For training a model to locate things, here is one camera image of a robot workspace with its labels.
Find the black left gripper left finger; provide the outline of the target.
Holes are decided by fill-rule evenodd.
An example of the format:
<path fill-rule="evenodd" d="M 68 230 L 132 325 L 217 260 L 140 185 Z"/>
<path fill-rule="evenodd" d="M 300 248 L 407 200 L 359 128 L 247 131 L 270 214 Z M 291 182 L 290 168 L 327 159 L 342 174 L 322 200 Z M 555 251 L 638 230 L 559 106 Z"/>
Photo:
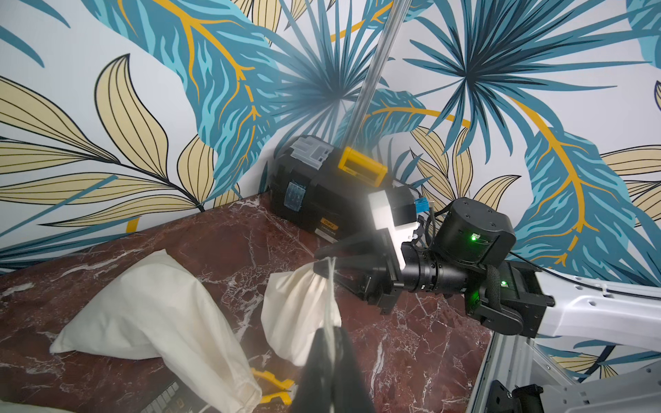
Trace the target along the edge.
<path fill-rule="evenodd" d="M 290 406 L 291 413 L 329 413 L 333 411 L 333 364 L 329 356 L 325 331 L 315 333 L 298 390 Z"/>

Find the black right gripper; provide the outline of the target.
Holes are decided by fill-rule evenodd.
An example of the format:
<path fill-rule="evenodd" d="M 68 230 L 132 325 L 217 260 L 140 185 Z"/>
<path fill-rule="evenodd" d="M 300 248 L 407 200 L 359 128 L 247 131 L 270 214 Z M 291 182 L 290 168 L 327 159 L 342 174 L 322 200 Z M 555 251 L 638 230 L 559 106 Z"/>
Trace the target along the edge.
<path fill-rule="evenodd" d="M 388 315 L 406 289 L 387 230 L 362 232 L 318 249 L 317 260 L 336 259 L 334 281 Z"/>

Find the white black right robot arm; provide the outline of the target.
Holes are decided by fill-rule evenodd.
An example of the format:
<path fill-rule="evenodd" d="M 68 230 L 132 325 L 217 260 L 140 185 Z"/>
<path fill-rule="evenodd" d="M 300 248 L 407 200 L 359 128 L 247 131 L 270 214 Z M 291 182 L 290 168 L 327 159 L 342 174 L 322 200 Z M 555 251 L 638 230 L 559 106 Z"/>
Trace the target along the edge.
<path fill-rule="evenodd" d="M 314 269 L 385 314 L 404 292 L 460 295 L 468 317 L 502 335 L 583 337 L 659 351 L 659 294 L 614 289 L 516 258 L 509 218 L 481 202 L 461 198 L 441 214 L 426 248 L 377 226 L 319 249 Z"/>

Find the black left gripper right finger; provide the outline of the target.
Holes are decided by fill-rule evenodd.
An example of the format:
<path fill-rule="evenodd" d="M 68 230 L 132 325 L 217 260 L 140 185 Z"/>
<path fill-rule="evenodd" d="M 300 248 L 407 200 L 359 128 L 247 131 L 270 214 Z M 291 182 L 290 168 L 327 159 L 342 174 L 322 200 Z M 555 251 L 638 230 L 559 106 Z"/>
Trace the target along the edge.
<path fill-rule="evenodd" d="M 349 335 L 344 328 L 335 327 L 336 357 L 332 374 L 332 410 L 338 413 L 375 413 L 375 406 Z"/>

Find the cream cloth soil bag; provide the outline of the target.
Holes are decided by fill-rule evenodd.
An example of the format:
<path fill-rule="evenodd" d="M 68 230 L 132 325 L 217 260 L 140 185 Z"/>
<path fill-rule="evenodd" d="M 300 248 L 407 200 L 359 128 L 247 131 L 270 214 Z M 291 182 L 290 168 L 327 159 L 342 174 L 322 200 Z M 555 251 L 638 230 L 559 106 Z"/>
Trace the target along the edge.
<path fill-rule="evenodd" d="M 330 282 L 307 263 L 291 272 L 273 273 L 264 293 L 261 323 L 268 345 L 280 358 L 306 365 L 318 329 L 342 325 Z"/>

